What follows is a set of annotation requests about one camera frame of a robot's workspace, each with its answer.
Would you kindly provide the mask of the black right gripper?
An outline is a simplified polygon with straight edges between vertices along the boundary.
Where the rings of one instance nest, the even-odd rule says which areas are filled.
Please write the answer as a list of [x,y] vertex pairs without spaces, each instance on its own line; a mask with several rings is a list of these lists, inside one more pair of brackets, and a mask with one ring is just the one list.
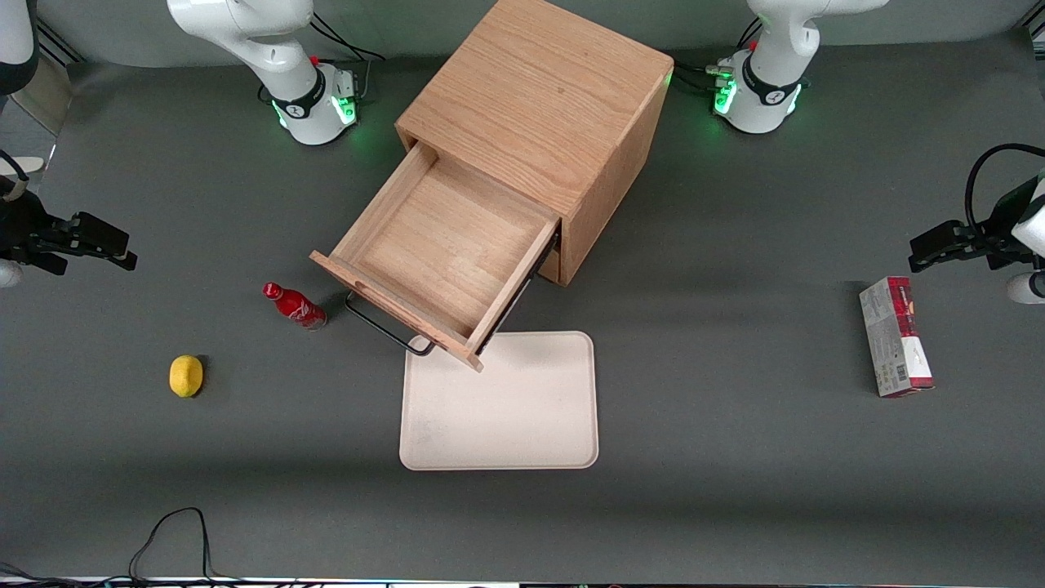
[[[24,248],[46,243],[50,252]],[[100,258],[123,271],[135,271],[138,261],[127,250],[127,232],[89,212],[75,213],[70,220],[51,217],[34,193],[1,201],[1,260],[56,276],[66,273],[68,261],[53,252]]]

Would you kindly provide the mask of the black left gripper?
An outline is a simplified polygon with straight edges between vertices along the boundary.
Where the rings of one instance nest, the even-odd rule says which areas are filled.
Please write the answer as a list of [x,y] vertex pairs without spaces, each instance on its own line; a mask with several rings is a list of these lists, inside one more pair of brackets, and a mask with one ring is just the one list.
[[[986,239],[998,248],[989,250],[990,271],[1009,265],[1030,265],[1042,271],[1040,249],[1040,180],[1031,179],[1011,189],[994,205],[985,222],[979,224]],[[969,261],[981,256],[973,230],[959,220],[948,220],[910,239],[909,268],[926,271],[948,261]]]

